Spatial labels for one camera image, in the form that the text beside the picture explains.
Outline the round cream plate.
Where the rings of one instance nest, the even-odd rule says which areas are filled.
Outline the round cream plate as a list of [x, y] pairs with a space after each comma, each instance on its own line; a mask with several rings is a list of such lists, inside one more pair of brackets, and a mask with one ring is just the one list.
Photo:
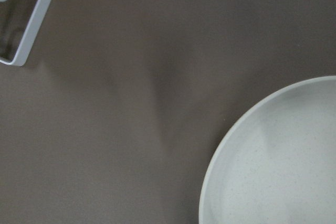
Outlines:
[[248, 110], [216, 149], [199, 203], [199, 223], [335, 223], [335, 77]]

